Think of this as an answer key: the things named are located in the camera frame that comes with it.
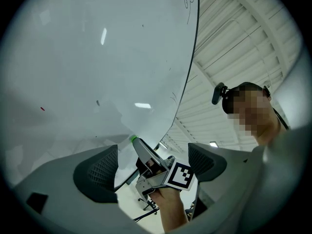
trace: forearm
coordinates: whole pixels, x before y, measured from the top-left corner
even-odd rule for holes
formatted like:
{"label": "forearm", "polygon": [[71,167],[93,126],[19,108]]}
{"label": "forearm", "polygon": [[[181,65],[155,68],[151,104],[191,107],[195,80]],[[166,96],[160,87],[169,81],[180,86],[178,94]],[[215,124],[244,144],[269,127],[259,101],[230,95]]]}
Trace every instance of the forearm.
{"label": "forearm", "polygon": [[172,231],[188,222],[182,201],[160,207],[159,210],[165,232]]}

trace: corrugated metal ceiling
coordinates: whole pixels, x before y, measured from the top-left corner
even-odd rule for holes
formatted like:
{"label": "corrugated metal ceiling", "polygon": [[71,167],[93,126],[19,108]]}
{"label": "corrugated metal ceiling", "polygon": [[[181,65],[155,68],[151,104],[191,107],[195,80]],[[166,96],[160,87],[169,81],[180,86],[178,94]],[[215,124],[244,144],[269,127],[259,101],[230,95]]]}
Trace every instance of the corrugated metal ceiling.
{"label": "corrugated metal ceiling", "polygon": [[[187,151],[189,142],[210,141],[252,151],[254,138],[234,126],[220,105],[211,104],[214,86],[249,81],[273,93],[295,62],[302,37],[279,0],[200,0],[199,15],[194,63],[162,142],[179,152]],[[272,105],[286,119],[274,97]]]}

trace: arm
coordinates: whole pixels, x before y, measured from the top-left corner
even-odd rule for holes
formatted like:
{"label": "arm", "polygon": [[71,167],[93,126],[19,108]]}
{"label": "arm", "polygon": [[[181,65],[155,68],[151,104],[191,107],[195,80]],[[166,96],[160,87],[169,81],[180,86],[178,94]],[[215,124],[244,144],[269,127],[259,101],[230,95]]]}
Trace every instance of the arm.
{"label": "arm", "polygon": [[150,194],[150,197],[159,207],[165,232],[172,231],[188,222],[178,190],[160,188]]}

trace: whiteboard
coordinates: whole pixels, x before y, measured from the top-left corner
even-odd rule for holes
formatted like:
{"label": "whiteboard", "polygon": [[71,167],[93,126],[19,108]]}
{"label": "whiteboard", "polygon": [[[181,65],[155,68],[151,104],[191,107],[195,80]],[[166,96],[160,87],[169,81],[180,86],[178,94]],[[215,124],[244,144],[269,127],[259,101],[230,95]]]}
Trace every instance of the whiteboard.
{"label": "whiteboard", "polygon": [[153,148],[173,123],[197,24],[198,0],[26,0],[0,46],[8,182],[112,144],[124,181],[129,137]]}

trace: man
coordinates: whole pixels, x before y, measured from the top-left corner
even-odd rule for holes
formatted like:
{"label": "man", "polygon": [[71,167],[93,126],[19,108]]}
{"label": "man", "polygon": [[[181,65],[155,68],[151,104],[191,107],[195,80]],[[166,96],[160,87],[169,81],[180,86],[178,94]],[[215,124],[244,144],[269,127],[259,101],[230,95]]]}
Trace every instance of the man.
{"label": "man", "polygon": [[[226,92],[222,108],[250,132],[259,145],[266,145],[279,133],[286,131],[270,101],[268,90],[244,82]],[[188,222],[178,190],[162,188],[150,194],[150,197],[159,206],[165,232]]]}

